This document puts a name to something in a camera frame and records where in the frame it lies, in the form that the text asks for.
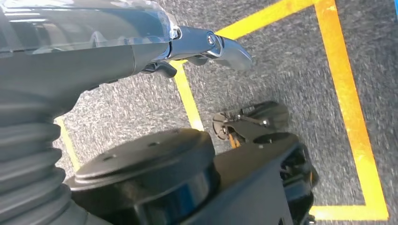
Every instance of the black plastic part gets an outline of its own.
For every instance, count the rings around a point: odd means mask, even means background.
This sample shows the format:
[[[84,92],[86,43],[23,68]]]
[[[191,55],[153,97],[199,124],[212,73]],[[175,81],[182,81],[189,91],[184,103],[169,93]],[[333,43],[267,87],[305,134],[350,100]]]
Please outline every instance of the black plastic part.
[[[80,94],[140,72],[168,43],[104,47],[0,60],[0,224],[106,225],[71,201],[55,168],[61,151],[55,117]]]
[[[99,155],[67,184],[75,202],[116,225],[175,224],[218,187],[214,156],[208,133],[159,132]]]
[[[183,225],[292,225],[280,177],[281,163],[297,148],[299,139],[288,133],[272,144],[248,143],[214,159],[221,177],[218,193]]]
[[[195,66],[203,66],[207,63],[207,61],[209,59],[205,58],[203,56],[197,55],[197,56],[189,57],[189,58],[187,58],[187,60]]]
[[[177,70],[167,62],[156,62],[149,64],[142,72],[146,74],[158,72],[166,78],[173,78],[177,74]]]

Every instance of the yellow floor marking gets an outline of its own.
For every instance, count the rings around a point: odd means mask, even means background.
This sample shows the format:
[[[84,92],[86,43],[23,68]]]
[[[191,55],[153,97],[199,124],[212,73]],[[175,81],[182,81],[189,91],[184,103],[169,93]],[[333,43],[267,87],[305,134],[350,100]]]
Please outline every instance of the yellow floor marking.
[[[221,29],[217,34],[235,40],[305,9],[312,4],[312,0],[281,0]]]
[[[170,62],[170,64],[177,69],[177,74],[174,77],[174,80],[176,81],[178,91],[180,92],[181,100],[186,110],[191,127],[197,130],[204,131],[205,129],[203,128],[202,120],[199,116],[199,111],[196,107],[191,88],[189,87],[189,83],[185,75],[183,63],[184,62],[180,61]]]
[[[237,148],[237,146],[236,146],[236,144],[235,144],[235,140],[234,140],[234,138],[232,137],[232,135],[228,135],[228,138],[229,138],[229,140],[230,140],[230,144],[231,144],[232,148],[233,148],[233,149]]]
[[[80,168],[80,163],[79,159],[76,156],[76,151],[75,148],[73,147],[73,142],[69,137],[68,131],[65,127],[65,123],[62,119],[62,117],[58,117],[55,119],[55,122],[58,124],[58,126],[61,127],[61,139],[63,143],[65,144],[66,152],[69,155],[69,158],[72,162],[72,166],[74,171],[78,171]]]
[[[387,206],[377,174],[335,1],[319,1],[315,3],[315,11],[366,203],[366,210],[358,211],[358,214],[352,215],[352,217],[357,220],[387,220],[389,217]],[[334,209],[328,211],[333,219],[347,219],[347,207],[342,206],[340,209],[334,207]],[[356,206],[353,209],[356,212],[357,209],[363,208]]]

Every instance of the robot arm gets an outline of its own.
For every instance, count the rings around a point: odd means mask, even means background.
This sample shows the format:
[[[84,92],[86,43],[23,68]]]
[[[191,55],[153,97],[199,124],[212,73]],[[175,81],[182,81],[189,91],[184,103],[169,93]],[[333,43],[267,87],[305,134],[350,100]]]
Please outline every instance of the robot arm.
[[[105,225],[71,200],[53,119],[102,83],[166,60],[225,59],[229,43],[144,0],[0,0],[0,224]]]

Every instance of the black wheel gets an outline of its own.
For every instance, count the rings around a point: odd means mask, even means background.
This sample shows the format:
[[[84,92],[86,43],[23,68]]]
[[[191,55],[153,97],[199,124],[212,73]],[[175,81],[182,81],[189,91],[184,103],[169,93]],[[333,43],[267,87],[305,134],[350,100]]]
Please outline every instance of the black wheel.
[[[227,118],[221,112],[217,113],[213,117],[214,133],[219,139],[223,141],[228,139],[228,131],[227,128],[224,126],[224,123],[227,121],[228,121]]]

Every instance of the screw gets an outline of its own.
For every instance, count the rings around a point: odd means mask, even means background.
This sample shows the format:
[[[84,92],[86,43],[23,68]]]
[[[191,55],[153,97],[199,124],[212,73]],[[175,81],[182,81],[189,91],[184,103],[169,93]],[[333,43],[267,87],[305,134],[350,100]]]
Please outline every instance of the screw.
[[[211,46],[213,46],[215,44],[215,40],[216,40],[216,37],[214,34],[208,34],[207,41],[209,42],[209,44]]]

